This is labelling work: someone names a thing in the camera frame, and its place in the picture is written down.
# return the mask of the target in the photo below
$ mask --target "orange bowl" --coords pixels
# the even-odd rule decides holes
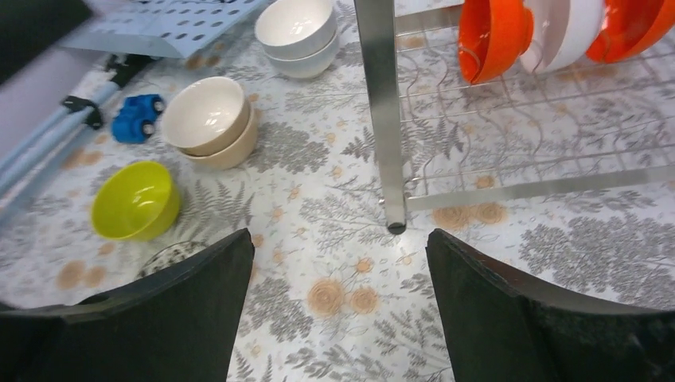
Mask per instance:
[[[603,29],[586,55],[616,62],[642,53],[675,25],[675,0],[606,0]]]
[[[459,69],[478,84],[499,76],[532,41],[532,12],[522,0],[466,0],[459,16]]]

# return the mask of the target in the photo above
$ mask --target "bowl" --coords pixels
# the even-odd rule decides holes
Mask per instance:
[[[267,55],[267,58],[272,66],[283,75],[292,78],[307,79],[316,77],[328,69],[330,63],[335,60],[335,56],[339,51],[340,38],[338,37],[338,33],[335,33],[328,45],[311,56],[298,58],[296,60],[282,60],[269,55]]]
[[[251,155],[258,142],[258,117],[253,111],[241,136],[229,147],[205,157],[195,157],[182,153],[184,157],[195,163],[210,166],[219,170],[238,166]]]
[[[293,60],[328,45],[338,30],[330,0],[278,0],[256,21],[256,38],[268,56]]]
[[[148,241],[176,220],[178,188],[166,167],[136,162],[108,179],[92,205],[92,226],[109,240]]]
[[[603,29],[586,55],[611,63],[642,53],[675,25],[675,0],[606,0]]]
[[[532,44],[521,56],[530,73],[553,72],[583,57],[600,33],[604,0],[525,0],[534,14]]]
[[[246,127],[251,108],[241,86],[227,77],[199,80],[183,89],[162,114],[166,143],[190,155],[230,146]]]
[[[527,50],[532,35],[533,15],[522,0],[466,0],[458,35],[462,77],[478,84],[501,75]]]

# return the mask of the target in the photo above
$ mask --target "light blue plastic tray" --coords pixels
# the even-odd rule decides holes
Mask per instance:
[[[60,44],[69,48],[187,58],[267,0],[129,1]]]

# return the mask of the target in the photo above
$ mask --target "blue toy car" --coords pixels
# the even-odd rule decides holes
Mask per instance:
[[[154,122],[164,108],[164,99],[159,94],[128,97],[112,121],[112,136],[121,143],[145,142],[154,134]]]

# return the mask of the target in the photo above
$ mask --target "dish rack leg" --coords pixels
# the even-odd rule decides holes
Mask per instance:
[[[387,228],[405,231],[403,155],[393,0],[355,1]]]

